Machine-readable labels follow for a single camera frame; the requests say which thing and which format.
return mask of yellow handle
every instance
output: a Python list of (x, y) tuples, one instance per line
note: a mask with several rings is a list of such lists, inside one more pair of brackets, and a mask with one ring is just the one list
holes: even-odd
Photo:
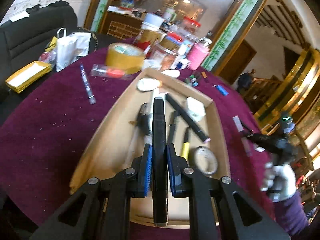
[(188, 160), (190, 143), (184, 143), (182, 146), (181, 156)]

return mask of purple sleeve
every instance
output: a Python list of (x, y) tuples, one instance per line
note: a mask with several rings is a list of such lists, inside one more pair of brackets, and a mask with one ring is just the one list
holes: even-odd
[(308, 227), (307, 217), (301, 205), (300, 193), (293, 197), (274, 203), (277, 223), (290, 235), (299, 235)]

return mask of paper bag handle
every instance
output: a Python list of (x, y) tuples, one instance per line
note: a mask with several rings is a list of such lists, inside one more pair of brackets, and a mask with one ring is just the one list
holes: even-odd
[(66, 37), (67, 36), (67, 29), (66, 28), (60, 28), (58, 31), (57, 31), (57, 38), (59, 38), (59, 32), (63, 29), (63, 37)]

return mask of bamboo pattern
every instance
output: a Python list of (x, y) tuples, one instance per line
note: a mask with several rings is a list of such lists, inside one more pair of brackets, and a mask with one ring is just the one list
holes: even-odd
[(231, 21), (223, 31), (220, 38), (217, 40), (215, 46), (210, 52), (210, 55), (206, 58), (202, 66), (211, 71), (217, 61), (220, 59), (222, 54), (225, 52), (231, 41), (236, 36), (237, 32), (240, 30), (244, 21), (248, 17), (249, 13), (252, 11), (254, 5), (258, 0), (244, 0), (240, 8), (236, 11), (235, 15), (232, 17)]
[(103, 16), (105, 10), (106, 10), (108, 1), (109, 0), (100, 0), (99, 1), (96, 13), (94, 14), (91, 29), (90, 29), (92, 32), (96, 32), (98, 30), (100, 21), (102, 19), (102, 16)]

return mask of person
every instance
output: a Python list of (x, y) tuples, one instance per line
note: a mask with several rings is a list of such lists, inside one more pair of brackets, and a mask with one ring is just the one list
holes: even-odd
[(261, 191), (268, 190), (277, 190), (277, 193), (268, 193), (274, 202), (276, 222), (292, 240), (320, 239), (320, 214), (316, 215), (311, 224), (308, 223), (301, 205), (300, 193), (296, 188), (296, 177), (290, 165), (266, 164)]
[(239, 79), (238, 79), (238, 88), (237, 88), (237, 92), (241, 93), (244, 91), (247, 91), (251, 84), (252, 84), (252, 79), (253, 79), (253, 75), (255, 74), (256, 70), (252, 69), (251, 72), (246, 72), (240, 75)]

